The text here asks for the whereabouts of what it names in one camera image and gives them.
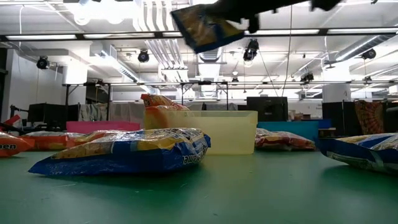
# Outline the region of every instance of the table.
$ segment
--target table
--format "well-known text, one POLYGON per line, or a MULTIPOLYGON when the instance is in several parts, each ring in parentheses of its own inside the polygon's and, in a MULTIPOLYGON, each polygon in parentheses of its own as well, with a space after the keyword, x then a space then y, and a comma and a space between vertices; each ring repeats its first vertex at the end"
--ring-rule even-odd
POLYGON ((0 159, 0 223, 398 223, 398 177, 319 152, 207 156, 162 176, 44 177, 0 159))

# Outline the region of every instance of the yellow plastic container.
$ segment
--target yellow plastic container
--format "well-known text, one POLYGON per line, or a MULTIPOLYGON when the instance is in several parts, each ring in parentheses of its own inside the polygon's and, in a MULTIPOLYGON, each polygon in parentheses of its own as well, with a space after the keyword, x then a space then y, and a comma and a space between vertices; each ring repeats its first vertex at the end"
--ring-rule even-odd
POLYGON ((209 155, 254 152, 257 111, 146 111, 146 129, 200 128, 211 138, 209 155))

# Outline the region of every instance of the black monitor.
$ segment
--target black monitor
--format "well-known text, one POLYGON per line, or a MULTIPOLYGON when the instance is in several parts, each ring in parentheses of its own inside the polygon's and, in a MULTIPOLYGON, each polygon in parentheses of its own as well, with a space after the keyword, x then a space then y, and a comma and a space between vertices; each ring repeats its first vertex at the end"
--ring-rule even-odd
POLYGON ((287 97, 248 97, 248 110, 258 111, 258 121, 287 121, 287 97))

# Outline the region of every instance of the pink box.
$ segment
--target pink box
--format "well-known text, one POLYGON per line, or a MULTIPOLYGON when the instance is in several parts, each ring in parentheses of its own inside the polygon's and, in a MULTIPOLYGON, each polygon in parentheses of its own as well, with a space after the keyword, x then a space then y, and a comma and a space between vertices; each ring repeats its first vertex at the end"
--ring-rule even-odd
POLYGON ((67 130, 71 133, 88 134, 99 130, 138 131, 139 123, 127 121, 68 121, 67 130))

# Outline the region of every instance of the snack bag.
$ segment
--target snack bag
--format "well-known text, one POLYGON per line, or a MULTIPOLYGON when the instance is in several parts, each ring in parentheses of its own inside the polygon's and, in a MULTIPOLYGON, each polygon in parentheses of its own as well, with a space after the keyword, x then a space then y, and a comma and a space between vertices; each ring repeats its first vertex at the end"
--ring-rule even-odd
POLYGON ((175 110, 189 110, 186 106, 174 103, 172 100, 162 95, 142 94, 141 99, 144 100, 146 108, 150 106, 173 106, 175 110))
POLYGON ((324 156, 360 169, 398 174, 398 134, 321 139, 324 156))
POLYGON ((89 134, 83 134, 82 136, 78 138, 74 138, 71 141, 68 141, 68 147, 73 147, 73 146, 79 146, 84 143, 88 143, 91 141, 94 141, 96 139, 105 137, 105 136, 110 136, 113 134, 119 134, 119 133, 125 133, 127 131, 120 131, 120 130, 99 130, 99 131, 93 131, 92 133, 89 134))
POLYGON ((185 39, 196 54, 222 47, 244 37, 225 19, 206 14, 206 5, 198 4, 172 11, 171 15, 185 39))
POLYGON ((33 139, 21 139, 10 134, 0 132, 0 157, 10 157, 20 152, 32 149, 33 139))
POLYGON ((255 145, 258 149, 315 150, 315 143, 311 140, 285 131, 268 131, 262 128, 257 128, 255 145))
POLYGON ((145 104, 145 127, 151 128, 169 128, 169 121, 163 111, 189 111, 189 109, 165 96, 142 94, 141 99, 145 104))
POLYGON ((35 145, 32 150, 51 151, 64 150, 69 147, 68 142, 81 136, 83 136, 83 134, 54 131, 36 131, 25 134, 22 136, 22 138, 33 139, 35 141, 35 145))
POLYGON ((169 172, 203 159, 210 138, 200 129, 173 128, 105 136, 58 152, 29 172, 44 175, 98 175, 169 172))

